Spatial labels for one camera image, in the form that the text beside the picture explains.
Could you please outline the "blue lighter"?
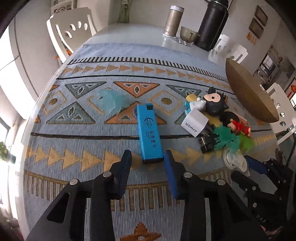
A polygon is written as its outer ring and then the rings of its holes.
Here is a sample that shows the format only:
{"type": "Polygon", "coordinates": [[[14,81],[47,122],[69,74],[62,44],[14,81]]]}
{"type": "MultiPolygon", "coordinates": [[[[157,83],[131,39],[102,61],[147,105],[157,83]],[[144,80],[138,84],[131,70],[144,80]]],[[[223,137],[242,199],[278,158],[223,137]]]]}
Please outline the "blue lighter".
{"type": "Polygon", "coordinates": [[[144,164],[162,162],[164,154],[153,104],[138,104],[135,112],[142,162],[144,164]]]}

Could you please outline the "black rectangular box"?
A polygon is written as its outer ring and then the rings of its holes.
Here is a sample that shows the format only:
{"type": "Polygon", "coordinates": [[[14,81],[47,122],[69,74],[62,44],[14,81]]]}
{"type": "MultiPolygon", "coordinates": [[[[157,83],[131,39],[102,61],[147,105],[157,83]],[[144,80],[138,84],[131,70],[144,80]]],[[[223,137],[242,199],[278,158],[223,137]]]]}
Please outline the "black rectangular box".
{"type": "Polygon", "coordinates": [[[199,138],[199,145],[203,154],[213,151],[215,149],[215,145],[218,143],[220,143],[219,135],[215,133],[199,138]]]}

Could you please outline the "green translucent plastic toy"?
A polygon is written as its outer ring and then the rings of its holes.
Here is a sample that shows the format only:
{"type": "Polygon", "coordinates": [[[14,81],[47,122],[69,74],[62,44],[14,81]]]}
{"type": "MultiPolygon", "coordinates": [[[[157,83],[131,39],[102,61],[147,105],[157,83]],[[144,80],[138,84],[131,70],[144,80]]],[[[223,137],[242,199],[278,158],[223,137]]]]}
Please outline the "green translucent plastic toy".
{"type": "Polygon", "coordinates": [[[215,151],[228,148],[233,153],[236,153],[238,150],[248,152],[254,147],[254,141],[252,138],[242,133],[236,135],[225,126],[215,128],[213,134],[215,135],[216,142],[214,145],[215,151]]]}

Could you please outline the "red dress doll figurine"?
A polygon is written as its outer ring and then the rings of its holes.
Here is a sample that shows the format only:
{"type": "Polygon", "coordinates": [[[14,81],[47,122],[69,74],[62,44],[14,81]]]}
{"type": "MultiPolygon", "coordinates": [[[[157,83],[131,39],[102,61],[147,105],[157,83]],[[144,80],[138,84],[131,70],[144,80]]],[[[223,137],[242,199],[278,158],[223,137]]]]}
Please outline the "red dress doll figurine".
{"type": "Polygon", "coordinates": [[[228,127],[232,133],[241,133],[245,136],[251,136],[251,128],[240,122],[240,118],[233,112],[225,111],[220,116],[223,126],[228,127]]]}

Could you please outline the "white Anker charger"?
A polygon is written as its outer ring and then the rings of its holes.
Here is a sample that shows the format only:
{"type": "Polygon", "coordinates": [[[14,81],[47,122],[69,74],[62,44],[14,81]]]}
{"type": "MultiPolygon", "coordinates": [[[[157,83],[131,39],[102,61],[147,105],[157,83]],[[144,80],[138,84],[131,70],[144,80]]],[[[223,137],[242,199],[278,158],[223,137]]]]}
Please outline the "white Anker charger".
{"type": "Polygon", "coordinates": [[[181,123],[181,127],[193,137],[197,137],[208,123],[208,118],[199,110],[191,110],[181,123]]]}

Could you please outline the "yellow rectangular block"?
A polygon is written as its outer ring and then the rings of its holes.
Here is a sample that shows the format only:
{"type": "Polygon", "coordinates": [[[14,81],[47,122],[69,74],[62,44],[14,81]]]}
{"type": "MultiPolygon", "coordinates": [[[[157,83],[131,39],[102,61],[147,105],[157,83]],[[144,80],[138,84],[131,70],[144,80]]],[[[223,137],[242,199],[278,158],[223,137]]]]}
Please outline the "yellow rectangular block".
{"type": "Polygon", "coordinates": [[[219,126],[222,126],[223,125],[222,122],[219,120],[218,117],[211,116],[208,113],[204,113],[204,115],[209,119],[208,120],[208,124],[210,126],[214,126],[216,128],[216,127],[219,127],[219,126]]]}

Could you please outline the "black head cartoon figurine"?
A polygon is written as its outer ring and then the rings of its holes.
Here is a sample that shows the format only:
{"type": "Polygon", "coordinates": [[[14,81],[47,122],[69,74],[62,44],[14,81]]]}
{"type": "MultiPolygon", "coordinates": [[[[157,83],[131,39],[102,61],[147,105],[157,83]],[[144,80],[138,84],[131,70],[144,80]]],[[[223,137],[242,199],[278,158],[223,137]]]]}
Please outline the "black head cartoon figurine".
{"type": "Polygon", "coordinates": [[[207,94],[203,97],[190,94],[185,98],[184,102],[185,115],[196,109],[200,112],[205,111],[210,116],[220,116],[224,111],[229,109],[226,99],[227,96],[224,93],[217,92],[214,87],[210,87],[207,94]]]}

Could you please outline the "round white tape dispenser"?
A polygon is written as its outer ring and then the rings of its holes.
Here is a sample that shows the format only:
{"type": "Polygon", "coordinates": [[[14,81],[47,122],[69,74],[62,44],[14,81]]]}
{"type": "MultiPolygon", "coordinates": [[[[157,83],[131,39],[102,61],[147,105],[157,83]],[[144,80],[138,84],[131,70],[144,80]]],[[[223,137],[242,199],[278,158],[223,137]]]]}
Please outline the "round white tape dispenser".
{"type": "Polygon", "coordinates": [[[225,148],[223,151],[223,159],[225,166],[231,171],[245,173],[248,170],[247,161],[239,151],[234,153],[230,149],[225,148]]]}

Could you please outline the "white chair right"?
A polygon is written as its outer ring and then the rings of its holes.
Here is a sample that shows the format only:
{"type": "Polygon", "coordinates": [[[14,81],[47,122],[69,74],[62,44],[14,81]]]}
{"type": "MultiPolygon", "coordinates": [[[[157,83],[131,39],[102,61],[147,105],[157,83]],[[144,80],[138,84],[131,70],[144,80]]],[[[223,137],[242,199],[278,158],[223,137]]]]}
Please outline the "white chair right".
{"type": "Polygon", "coordinates": [[[274,102],[279,120],[270,123],[271,129],[276,135],[277,144],[279,145],[293,133],[295,133],[295,110],[288,99],[284,90],[279,84],[273,83],[267,93],[274,102]]]}

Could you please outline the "patterned blue table mat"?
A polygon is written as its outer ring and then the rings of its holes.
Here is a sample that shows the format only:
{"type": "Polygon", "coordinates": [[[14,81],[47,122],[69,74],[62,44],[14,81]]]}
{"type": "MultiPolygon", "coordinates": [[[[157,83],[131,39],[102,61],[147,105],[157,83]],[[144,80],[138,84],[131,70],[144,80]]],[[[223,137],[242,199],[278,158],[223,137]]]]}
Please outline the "patterned blue table mat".
{"type": "Polygon", "coordinates": [[[203,154],[198,140],[181,127],[185,98],[203,96],[210,87],[224,93],[230,111],[250,124],[250,156],[273,157],[277,144],[269,124],[243,108],[224,68],[208,61],[202,51],[111,43],[79,49],[52,78],[35,123],[27,129],[23,203],[28,228],[71,179],[94,179],[129,149],[133,161],[127,190],[111,202],[116,240],[179,240],[184,202],[171,196],[162,163],[142,162],[135,109],[153,104],[163,149],[171,150],[188,171],[210,181],[230,181],[222,152],[203,154]],[[130,106],[106,114],[93,102],[103,89],[126,96],[130,106]]]}

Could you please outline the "lower small framed picture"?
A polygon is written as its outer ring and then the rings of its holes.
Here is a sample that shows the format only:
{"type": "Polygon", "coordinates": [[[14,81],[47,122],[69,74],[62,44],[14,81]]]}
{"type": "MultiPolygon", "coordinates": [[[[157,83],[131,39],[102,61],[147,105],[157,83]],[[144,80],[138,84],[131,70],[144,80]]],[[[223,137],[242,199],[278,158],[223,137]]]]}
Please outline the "lower small framed picture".
{"type": "Polygon", "coordinates": [[[260,39],[260,37],[263,34],[264,28],[260,25],[260,23],[253,18],[250,25],[249,25],[249,30],[254,33],[254,35],[260,39]]]}

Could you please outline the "small framed picture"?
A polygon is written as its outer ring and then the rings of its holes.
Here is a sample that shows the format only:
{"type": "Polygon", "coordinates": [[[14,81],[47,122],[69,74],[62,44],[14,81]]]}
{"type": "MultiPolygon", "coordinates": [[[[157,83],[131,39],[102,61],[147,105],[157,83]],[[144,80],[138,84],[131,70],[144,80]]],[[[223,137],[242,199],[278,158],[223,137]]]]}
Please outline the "small framed picture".
{"type": "Polygon", "coordinates": [[[266,26],[267,21],[268,21],[268,16],[266,15],[266,13],[262,10],[262,8],[260,6],[256,7],[254,15],[260,21],[260,23],[262,23],[263,26],[266,26]]]}
{"type": "Polygon", "coordinates": [[[263,34],[264,28],[260,25],[260,23],[253,18],[250,25],[249,25],[249,30],[254,33],[254,35],[260,39],[260,37],[263,34]]]}

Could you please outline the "white chair far left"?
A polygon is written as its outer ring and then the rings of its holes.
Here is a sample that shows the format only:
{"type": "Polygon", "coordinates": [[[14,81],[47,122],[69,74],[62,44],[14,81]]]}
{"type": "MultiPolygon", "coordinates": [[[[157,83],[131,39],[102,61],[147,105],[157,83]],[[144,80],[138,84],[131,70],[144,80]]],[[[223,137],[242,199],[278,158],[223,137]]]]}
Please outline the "white chair far left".
{"type": "Polygon", "coordinates": [[[53,14],[46,24],[52,44],[62,63],[97,33],[91,9],[88,7],[53,14]]]}

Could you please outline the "upper small framed picture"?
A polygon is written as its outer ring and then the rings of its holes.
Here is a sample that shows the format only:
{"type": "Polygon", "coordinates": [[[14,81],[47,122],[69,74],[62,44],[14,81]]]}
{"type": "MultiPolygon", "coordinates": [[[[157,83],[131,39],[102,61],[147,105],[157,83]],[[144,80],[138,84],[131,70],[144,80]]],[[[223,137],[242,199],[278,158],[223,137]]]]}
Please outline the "upper small framed picture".
{"type": "Polygon", "coordinates": [[[268,21],[268,16],[266,15],[266,13],[262,10],[262,8],[260,6],[256,7],[254,15],[260,21],[260,23],[262,23],[263,26],[266,26],[267,21],[268,21]]]}

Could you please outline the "black thermos bottle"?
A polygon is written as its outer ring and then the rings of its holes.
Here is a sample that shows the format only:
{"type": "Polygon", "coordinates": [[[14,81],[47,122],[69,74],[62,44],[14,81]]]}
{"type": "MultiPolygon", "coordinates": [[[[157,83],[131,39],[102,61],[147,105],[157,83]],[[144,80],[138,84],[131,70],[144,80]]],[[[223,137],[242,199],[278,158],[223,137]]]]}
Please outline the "black thermos bottle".
{"type": "Polygon", "coordinates": [[[205,50],[212,50],[227,22],[229,12],[228,0],[216,0],[208,3],[205,15],[198,30],[198,37],[194,44],[205,50]]]}

